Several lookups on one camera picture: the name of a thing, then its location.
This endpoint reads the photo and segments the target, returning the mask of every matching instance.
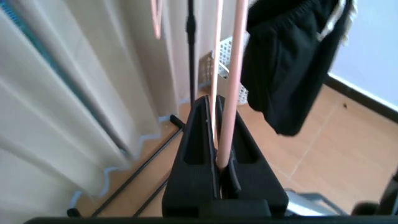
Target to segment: laundry basket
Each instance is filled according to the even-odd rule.
[[[244,48],[249,40],[249,33],[244,34]],[[231,63],[231,51],[232,51],[232,37],[228,37],[225,40],[220,41],[220,59],[218,61],[218,84],[217,84],[217,94],[221,96],[226,96],[228,89],[228,76],[229,76],[229,66]],[[243,87],[242,84],[239,84],[239,97],[238,104],[243,105],[248,103],[248,90]]]

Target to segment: pink tube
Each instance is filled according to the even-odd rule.
[[[243,37],[248,19],[248,0],[237,0],[235,10],[234,35],[232,42],[231,69],[229,70],[228,92],[224,104],[223,125],[216,159],[217,166],[223,170],[228,165],[231,154],[232,137],[235,127],[236,104],[238,103],[239,83],[243,61]]]
[[[213,78],[211,79],[211,96],[210,96],[210,112],[211,112],[211,130],[213,131],[213,140],[216,132],[216,95],[218,81],[218,61],[220,58],[220,36],[221,36],[221,18],[223,17],[223,0],[217,0],[217,16],[216,16],[216,37],[213,61]]]
[[[154,25],[155,37],[158,40],[160,39],[161,29],[162,29],[162,8],[163,8],[163,0],[159,0],[158,6],[156,4],[156,0],[150,0],[152,23]]]

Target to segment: pink strap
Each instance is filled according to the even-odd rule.
[[[220,170],[228,165],[231,154],[232,137],[235,126],[236,104],[238,103],[239,83],[243,61],[243,40],[248,19],[248,0],[237,0],[234,34],[232,41],[231,69],[229,70],[228,92],[224,104],[223,125],[216,163]]]
[[[216,95],[217,95],[217,81],[218,81],[218,61],[220,58],[220,36],[221,36],[221,18],[223,17],[223,0],[217,0],[217,17],[216,17],[216,37],[213,61],[213,78],[211,79],[211,130],[213,131],[213,140],[215,138],[216,126]]]
[[[152,11],[152,22],[154,24],[155,37],[160,39],[161,29],[162,29],[162,8],[163,0],[159,0],[159,5],[157,6],[156,0],[150,0],[150,8]]]

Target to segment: hanging garment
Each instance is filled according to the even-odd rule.
[[[261,111],[278,134],[294,136],[300,131],[328,75],[352,0],[345,1],[333,30],[321,36],[339,4],[259,0],[249,10],[250,39],[241,83],[249,91],[249,106]]]

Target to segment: tiled floor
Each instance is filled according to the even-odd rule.
[[[281,184],[298,192],[320,192],[350,212],[361,200],[379,200],[398,165],[398,124],[383,118],[349,98],[324,86],[301,132],[295,137],[278,136],[262,114],[248,105],[238,111],[257,145],[271,164]],[[186,122],[189,105],[180,107]],[[164,139],[177,128],[163,124]],[[167,178],[182,134],[159,154],[101,216],[130,217]],[[109,195],[121,185],[164,141],[148,141],[142,158],[132,170],[114,172]],[[163,192],[141,213],[161,216]],[[106,197],[83,197],[78,209],[88,216]]]

